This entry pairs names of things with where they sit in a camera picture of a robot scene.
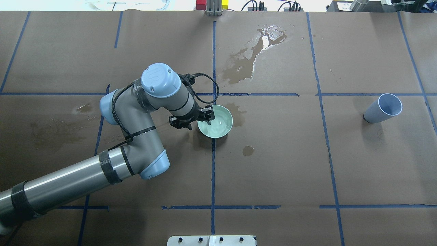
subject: white paper label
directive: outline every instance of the white paper label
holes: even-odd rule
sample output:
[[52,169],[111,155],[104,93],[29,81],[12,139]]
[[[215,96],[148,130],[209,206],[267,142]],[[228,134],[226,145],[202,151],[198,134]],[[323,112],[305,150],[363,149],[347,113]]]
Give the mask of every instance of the white paper label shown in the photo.
[[341,11],[352,11],[350,10],[350,5],[352,3],[337,3],[338,9]]

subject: light green bowl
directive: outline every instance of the light green bowl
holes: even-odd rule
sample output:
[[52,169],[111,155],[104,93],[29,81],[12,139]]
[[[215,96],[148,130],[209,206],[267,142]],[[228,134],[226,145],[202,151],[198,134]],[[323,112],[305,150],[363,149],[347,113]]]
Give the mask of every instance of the light green bowl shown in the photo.
[[213,105],[215,119],[211,120],[211,125],[203,121],[197,121],[199,130],[207,137],[219,138],[223,137],[232,128],[234,120],[232,119],[231,112],[223,106]]

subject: light blue cap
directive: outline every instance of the light blue cap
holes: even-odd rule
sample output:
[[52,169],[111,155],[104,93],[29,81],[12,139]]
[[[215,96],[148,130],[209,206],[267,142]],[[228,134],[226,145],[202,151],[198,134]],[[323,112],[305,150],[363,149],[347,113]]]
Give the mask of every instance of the light blue cap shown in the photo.
[[167,64],[155,63],[142,73],[141,85],[152,97],[167,98],[180,89],[181,81]]
[[111,125],[117,125],[114,119],[114,115],[112,114],[112,98],[114,97],[115,91],[105,95],[100,99],[100,112],[103,117],[105,117],[106,121]]
[[170,167],[170,161],[168,160],[166,150],[164,151],[139,175],[142,179],[151,179],[159,174],[167,171]]

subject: red block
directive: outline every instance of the red block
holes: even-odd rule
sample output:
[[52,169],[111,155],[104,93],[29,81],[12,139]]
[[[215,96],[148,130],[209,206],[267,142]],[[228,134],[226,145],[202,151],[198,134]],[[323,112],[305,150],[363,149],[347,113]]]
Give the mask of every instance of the red block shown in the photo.
[[197,10],[206,10],[206,0],[196,0]]

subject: cup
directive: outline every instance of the cup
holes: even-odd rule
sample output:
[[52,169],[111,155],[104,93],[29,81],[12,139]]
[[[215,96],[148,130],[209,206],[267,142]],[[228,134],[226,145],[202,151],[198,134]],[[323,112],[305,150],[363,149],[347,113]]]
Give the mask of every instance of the cup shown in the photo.
[[229,133],[233,125],[231,112],[223,106],[213,105],[215,119],[211,120],[211,125],[203,121],[197,121],[200,132],[210,138],[220,138]]
[[389,93],[382,94],[367,108],[363,115],[364,120],[369,123],[378,123],[390,119],[402,112],[401,100]]

